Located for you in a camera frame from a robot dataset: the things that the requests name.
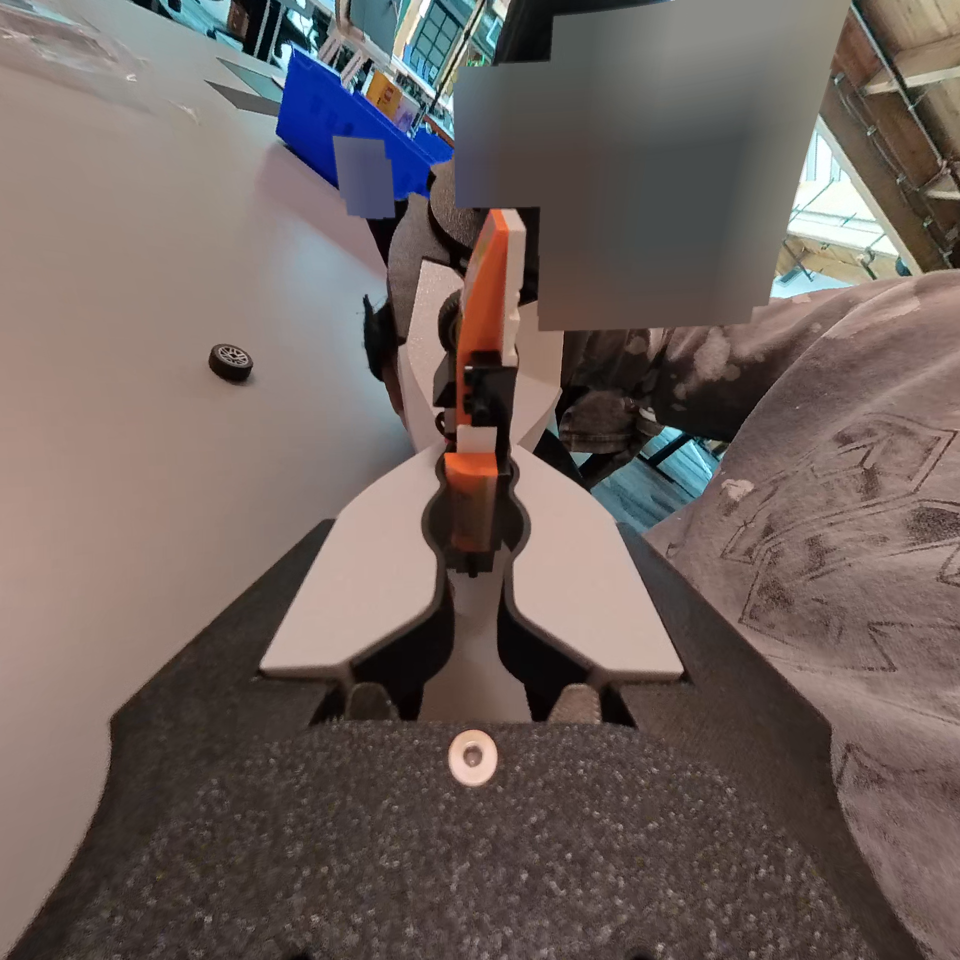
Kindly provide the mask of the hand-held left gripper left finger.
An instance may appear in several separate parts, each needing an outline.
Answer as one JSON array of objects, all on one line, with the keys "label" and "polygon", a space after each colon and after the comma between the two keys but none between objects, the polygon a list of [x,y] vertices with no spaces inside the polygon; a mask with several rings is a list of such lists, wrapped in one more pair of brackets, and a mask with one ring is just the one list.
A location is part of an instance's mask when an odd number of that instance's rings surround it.
[{"label": "hand-held left gripper left finger", "polygon": [[342,508],[260,660],[264,676],[350,679],[438,612],[447,575],[425,522],[444,450],[415,454]]}]

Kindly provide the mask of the person's right hand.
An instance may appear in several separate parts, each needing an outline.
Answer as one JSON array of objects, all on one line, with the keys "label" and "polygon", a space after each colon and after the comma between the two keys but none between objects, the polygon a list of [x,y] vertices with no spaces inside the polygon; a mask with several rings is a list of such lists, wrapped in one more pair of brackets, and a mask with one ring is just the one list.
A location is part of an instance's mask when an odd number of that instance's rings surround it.
[{"label": "person's right hand", "polygon": [[392,306],[386,301],[375,308],[365,294],[363,310],[363,344],[367,366],[370,373],[385,386],[394,413],[407,428],[399,370],[400,341]]}]

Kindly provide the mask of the orange white lego car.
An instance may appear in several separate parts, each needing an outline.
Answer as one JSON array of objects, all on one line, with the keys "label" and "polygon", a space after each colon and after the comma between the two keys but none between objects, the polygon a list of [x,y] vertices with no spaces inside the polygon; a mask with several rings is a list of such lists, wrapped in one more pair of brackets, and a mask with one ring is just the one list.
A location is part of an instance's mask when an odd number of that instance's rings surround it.
[{"label": "orange white lego car", "polygon": [[490,210],[462,290],[438,314],[445,356],[435,374],[434,405],[443,414],[438,475],[449,510],[442,551],[449,570],[470,578],[493,571],[503,541],[525,246],[519,212]]}]

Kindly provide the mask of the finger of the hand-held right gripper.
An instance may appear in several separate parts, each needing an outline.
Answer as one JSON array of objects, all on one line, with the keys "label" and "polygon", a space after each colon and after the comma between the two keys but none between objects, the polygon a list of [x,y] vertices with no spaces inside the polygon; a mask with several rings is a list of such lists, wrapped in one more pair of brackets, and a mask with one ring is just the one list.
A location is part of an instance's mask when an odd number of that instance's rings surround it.
[{"label": "finger of the hand-held right gripper", "polygon": [[536,322],[519,325],[510,421],[513,447],[533,451],[554,415],[561,394],[564,339],[562,331],[541,331]]},{"label": "finger of the hand-held right gripper", "polygon": [[405,424],[415,449],[428,449],[442,439],[435,423],[439,410],[430,403],[436,371],[446,356],[438,321],[445,301],[463,285],[461,275],[450,267],[421,262],[405,342]]}]

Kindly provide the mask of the blue storage bin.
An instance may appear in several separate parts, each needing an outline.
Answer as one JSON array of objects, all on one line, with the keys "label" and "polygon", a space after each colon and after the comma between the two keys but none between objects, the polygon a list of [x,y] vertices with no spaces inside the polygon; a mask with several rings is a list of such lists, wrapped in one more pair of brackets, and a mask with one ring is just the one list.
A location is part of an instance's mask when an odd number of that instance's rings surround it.
[{"label": "blue storage bin", "polygon": [[443,139],[402,130],[329,66],[299,51],[288,65],[276,133],[339,189],[353,215],[387,215],[412,193],[428,196],[432,168],[453,156]]}]

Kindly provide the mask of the yellow cardboard box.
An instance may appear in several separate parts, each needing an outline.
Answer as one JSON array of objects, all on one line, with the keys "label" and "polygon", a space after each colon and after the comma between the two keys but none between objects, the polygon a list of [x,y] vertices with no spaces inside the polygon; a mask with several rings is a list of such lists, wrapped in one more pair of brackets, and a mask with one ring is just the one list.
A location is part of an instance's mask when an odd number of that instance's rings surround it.
[{"label": "yellow cardboard box", "polygon": [[410,135],[421,112],[421,105],[379,70],[373,71],[364,97],[402,134]]}]

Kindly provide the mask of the wooden beam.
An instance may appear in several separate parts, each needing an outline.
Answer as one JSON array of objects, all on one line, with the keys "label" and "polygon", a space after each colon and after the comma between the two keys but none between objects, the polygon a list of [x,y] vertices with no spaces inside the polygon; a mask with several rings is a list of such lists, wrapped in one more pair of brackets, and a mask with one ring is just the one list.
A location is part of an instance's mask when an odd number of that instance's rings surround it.
[{"label": "wooden beam", "polygon": [[959,79],[959,35],[892,52],[874,35],[868,37],[880,68],[857,85],[861,93],[879,95],[918,90]]}]

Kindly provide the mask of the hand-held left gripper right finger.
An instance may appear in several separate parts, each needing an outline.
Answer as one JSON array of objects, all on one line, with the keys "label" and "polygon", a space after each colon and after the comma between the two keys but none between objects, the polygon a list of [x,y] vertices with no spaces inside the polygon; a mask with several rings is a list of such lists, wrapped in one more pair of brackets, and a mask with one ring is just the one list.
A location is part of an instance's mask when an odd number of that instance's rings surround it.
[{"label": "hand-held left gripper right finger", "polygon": [[506,608],[590,684],[672,683],[684,666],[615,519],[533,453],[512,451],[521,541]]}]

